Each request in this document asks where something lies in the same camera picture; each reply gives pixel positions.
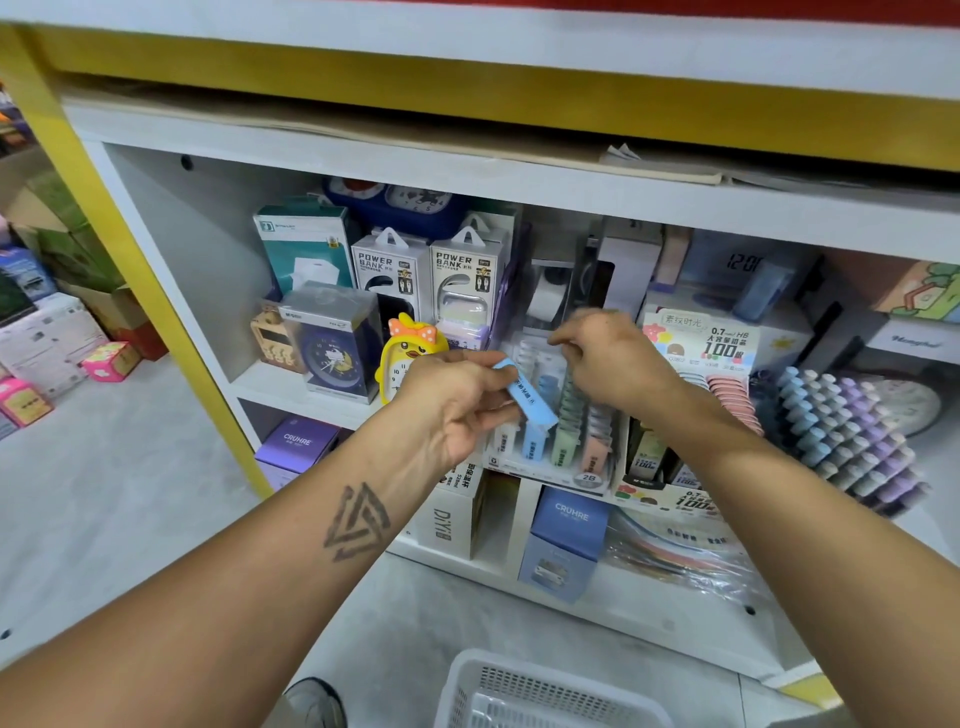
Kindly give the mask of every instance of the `hand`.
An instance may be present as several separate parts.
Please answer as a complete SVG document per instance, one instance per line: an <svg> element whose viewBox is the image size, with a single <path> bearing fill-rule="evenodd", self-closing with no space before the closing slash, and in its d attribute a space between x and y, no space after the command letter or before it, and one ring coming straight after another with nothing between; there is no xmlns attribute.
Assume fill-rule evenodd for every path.
<svg viewBox="0 0 960 728"><path fill-rule="evenodd" d="M451 350L421 356L410 366L390 407L426 418L429 443L443 473L463 462L478 440L498 425L518 420L520 408L506 392L515 367L491 369L503 352Z"/></svg>
<svg viewBox="0 0 960 728"><path fill-rule="evenodd" d="M662 397L683 381L630 317L619 311L581 308L553 332L574 383L593 401L634 414L643 393Z"/></svg>

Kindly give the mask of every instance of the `forearm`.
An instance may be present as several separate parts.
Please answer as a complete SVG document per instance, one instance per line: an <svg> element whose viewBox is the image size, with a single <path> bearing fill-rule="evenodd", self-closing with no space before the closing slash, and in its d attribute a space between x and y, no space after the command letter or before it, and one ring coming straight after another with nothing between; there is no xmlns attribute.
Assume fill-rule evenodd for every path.
<svg viewBox="0 0 960 728"><path fill-rule="evenodd" d="M0 723L259 726L443 474L411 417L386 407L248 516L0 673Z"/></svg>
<svg viewBox="0 0 960 728"><path fill-rule="evenodd" d="M960 715L960 571L677 383L630 406L705 483L864 726ZM904 666L925 666L904 670ZM897 674L898 688L879 688Z"/></svg>

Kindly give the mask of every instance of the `person's right hand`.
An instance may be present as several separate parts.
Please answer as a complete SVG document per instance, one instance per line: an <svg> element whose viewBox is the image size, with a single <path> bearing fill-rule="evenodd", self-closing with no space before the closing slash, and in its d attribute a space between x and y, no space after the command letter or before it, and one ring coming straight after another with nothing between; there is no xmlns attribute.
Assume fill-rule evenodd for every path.
<svg viewBox="0 0 960 728"><path fill-rule="evenodd" d="M563 346L573 382L591 400L636 411L644 393L658 396L682 384L630 317L619 311L581 308L550 336Z"/></svg>

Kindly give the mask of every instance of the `person's left hand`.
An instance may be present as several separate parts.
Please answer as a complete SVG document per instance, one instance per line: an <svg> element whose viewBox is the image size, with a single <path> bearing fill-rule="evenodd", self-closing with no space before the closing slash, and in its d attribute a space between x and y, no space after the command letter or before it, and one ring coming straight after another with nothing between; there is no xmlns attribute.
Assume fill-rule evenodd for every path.
<svg viewBox="0 0 960 728"><path fill-rule="evenodd" d="M444 472L463 462L485 433L519 419L520 408L506 391L516 368L491 368L504 356L462 349L421 356L389 405L405 409L411 418L427 418L433 440L428 445L443 461Z"/></svg>

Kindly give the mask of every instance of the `pink box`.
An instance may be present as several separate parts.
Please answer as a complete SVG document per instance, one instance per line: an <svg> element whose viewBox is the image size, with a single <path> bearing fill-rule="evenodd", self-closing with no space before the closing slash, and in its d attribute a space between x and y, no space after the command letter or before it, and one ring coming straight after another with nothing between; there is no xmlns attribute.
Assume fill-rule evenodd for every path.
<svg viewBox="0 0 960 728"><path fill-rule="evenodd" d="M0 412L15 425L19 427L32 425L53 410L54 405L29 382L12 377L0 381Z"/></svg>
<svg viewBox="0 0 960 728"><path fill-rule="evenodd" d="M97 347L83 361L83 367L91 379L97 381L123 381L140 363L141 356L132 344L114 341Z"/></svg>

